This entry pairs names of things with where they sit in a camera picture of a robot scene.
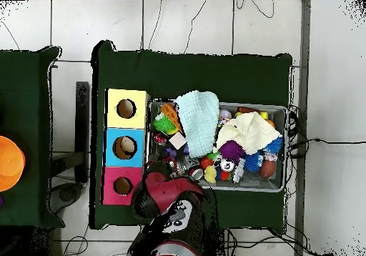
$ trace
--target light blue towel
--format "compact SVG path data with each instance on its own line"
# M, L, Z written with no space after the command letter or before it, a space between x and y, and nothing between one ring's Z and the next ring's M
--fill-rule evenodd
M219 100L216 94L195 90L179 96L177 103L189 156L195 158L210 153L219 119Z

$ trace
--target blue box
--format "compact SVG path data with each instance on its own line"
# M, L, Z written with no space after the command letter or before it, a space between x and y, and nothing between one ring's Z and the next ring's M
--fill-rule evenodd
M120 159L113 153L113 143L118 137L131 137L137 151L130 159ZM144 164L144 130L107 128L106 167L142 167Z

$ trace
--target yellow box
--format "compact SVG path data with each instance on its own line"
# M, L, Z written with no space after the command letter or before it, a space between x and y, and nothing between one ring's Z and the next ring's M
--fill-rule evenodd
M145 91L108 89L107 127L145 129L149 98Z

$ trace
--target orange bowl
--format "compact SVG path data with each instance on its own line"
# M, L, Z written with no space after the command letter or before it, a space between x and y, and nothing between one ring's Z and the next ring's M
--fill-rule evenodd
M0 136L0 192L13 187L23 173L24 153L9 138Z

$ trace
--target green toy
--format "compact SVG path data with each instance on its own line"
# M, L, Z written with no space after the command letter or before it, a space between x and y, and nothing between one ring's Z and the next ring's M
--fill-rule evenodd
M168 134L169 132L176 129L174 124L170 121L170 119L164 114L160 113L154 120L154 128L157 131Z
M216 156L219 155L219 154L220 154L220 152L217 151L215 153L209 153L208 155L206 155L206 157L214 160L216 158Z

